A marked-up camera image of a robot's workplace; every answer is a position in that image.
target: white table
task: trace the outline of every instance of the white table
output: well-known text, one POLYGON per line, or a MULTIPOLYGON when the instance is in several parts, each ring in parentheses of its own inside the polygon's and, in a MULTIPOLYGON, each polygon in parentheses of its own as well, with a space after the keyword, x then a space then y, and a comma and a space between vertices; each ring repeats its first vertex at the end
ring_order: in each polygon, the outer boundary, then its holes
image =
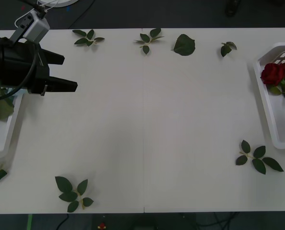
POLYGON ((105 41, 89 48, 71 31, 46 35, 42 47, 66 58, 51 75, 79 86, 24 97, 0 213, 66 212, 58 175, 89 179, 83 213, 285 210, 285 172, 235 165, 245 139, 285 171, 250 63, 285 29, 163 29, 146 57, 133 43, 141 31, 95 30, 105 41), (191 56, 170 51, 180 34, 196 40, 191 56), (238 50, 222 58, 227 41, 238 50))

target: white plastic basket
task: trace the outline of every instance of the white plastic basket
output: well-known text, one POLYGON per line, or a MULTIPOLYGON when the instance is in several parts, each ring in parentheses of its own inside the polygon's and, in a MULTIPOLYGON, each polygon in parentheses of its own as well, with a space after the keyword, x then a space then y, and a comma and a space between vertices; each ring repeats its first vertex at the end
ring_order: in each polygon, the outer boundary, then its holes
POLYGON ((15 96, 13 100, 13 105, 14 105, 13 114, 8 117, 7 122, 0 121, 0 158, 4 157, 8 152, 22 96, 23 96, 22 94, 15 96))
POLYGON ((285 98, 268 93, 261 80, 261 73, 268 63, 285 63, 285 43, 274 44, 254 61, 254 71, 273 145, 278 149, 285 149, 285 98))

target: dark floor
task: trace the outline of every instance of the dark floor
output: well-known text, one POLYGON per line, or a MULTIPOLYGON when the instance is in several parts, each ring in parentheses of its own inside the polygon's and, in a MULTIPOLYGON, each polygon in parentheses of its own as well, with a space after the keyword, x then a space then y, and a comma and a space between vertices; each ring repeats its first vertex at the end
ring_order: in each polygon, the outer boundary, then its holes
MULTIPOLYGON (((217 213, 220 220, 229 213, 217 213)), ((33 215, 31 230, 56 230, 66 214, 33 215)), ((71 214, 59 230, 96 230, 101 222, 107 230, 151 230, 139 228, 143 224, 155 225, 158 230, 196 230, 195 223, 216 222, 213 213, 171 214, 71 214)), ((0 230, 25 230, 27 215, 0 215, 0 230)), ((200 230, 220 230, 220 226, 200 227, 200 230)), ((242 212, 231 221, 230 230, 285 230, 285 212, 242 212)))
MULTIPOLYGON (((51 29, 68 29, 93 0, 79 0, 69 8, 49 10, 51 29)), ((95 0, 72 27, 99 28, 198 28, 285 27, 285 5, 267 0, 242 0, 233 18, 224 14, 226 0, 95 0)), ((30 9, 16 0, 0 0, 0 30, 14 29, 14 21, 30 9)))

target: white container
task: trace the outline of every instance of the white container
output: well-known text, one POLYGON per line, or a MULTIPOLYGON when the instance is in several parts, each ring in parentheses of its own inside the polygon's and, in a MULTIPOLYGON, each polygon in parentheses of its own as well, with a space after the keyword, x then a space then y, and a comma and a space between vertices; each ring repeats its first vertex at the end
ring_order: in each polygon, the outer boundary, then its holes
POLYGON ((269 93, 261 79, 261 73, 268 63, 285 63, 285 43, 274 44, 254 61, 254 71, 273 145, 278 149, 285 149, 285 98, 269 93))
POLYGON ((22 100, 22 94, 15 96, 13 100, 13 114, 8 117, 7 122, 6 121, 0 121, 0 158, 4 157, 9 148, 10 140, 12 138, 12 132, 14 128, 14 124, 17 119, 17 115, 19 112, 21 100, 22 100))

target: white cable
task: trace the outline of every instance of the white cable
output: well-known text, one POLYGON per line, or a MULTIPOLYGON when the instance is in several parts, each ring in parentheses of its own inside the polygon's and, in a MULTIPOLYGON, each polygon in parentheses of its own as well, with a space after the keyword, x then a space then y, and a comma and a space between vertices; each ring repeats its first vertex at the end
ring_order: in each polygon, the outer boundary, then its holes
MULTIPOLYGON (((59 2, 59 0, 54 0, 54 1, 50 1, 50 2, 44 3, 44 4, 40 5, 40 6, 45 6, 45 5, 50 4, 50 3, 52 3, 52 2, 55 2, 55 1, 57 1, 57 3, 59 2)), ((18 22, 21 18, 23 18, 23 17, 25 17, 26 15, 28 15, 32 10, 33 10, 33 9, 31 9, 29 12, 23 14, 21 17, 17 18, 16 21, 14 21, 14 26, 15 26, 16 28, 18 28, 17 22, 18 22)))
POLYGON ((54 8, 58 3, 59 3, 59 0, 57 0, 57 2, 55 3, 55 5, 54 5, 54 6, 52 6, 52 7, 48 8, 48 9, 47 9, 47 11, 48 11, 48 10, 50 10, 50 9, 52 9, 52 8, 54 8))

